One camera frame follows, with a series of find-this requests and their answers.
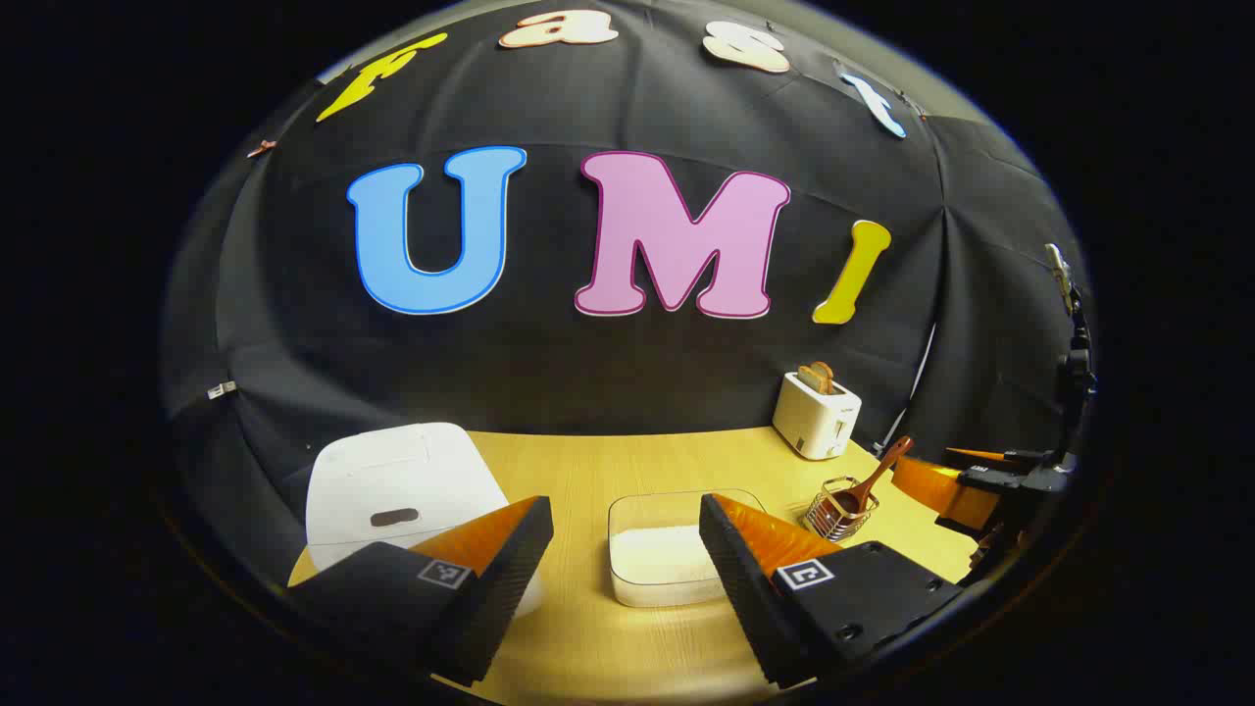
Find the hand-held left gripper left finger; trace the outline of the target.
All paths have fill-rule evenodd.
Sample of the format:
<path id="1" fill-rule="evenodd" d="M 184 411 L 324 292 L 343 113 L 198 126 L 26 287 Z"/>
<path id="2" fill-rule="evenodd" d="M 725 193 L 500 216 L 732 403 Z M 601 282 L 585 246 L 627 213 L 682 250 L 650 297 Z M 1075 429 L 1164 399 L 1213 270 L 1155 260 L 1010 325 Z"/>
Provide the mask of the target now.
<path id="1" fill-rule="evenodd" d="M 533 495 L 412 548 L 371 542 L 290 591 L 371 663 L 471 686 L 487 675 L 552 537 L 551 502 Z"/>

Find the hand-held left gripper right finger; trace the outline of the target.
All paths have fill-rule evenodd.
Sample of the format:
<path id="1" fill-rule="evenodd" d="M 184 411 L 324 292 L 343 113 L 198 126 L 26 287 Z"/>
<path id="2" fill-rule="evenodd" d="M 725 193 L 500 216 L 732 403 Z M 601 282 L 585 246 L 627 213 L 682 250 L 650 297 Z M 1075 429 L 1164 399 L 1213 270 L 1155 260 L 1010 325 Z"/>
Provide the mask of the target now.
<path id="1" fill-rule="evenodd" d="M 961 593 L 884 542 L 840 548 L 722 493 L 704 493 L 699 535 L 767 681 L 835 678 Z"/>

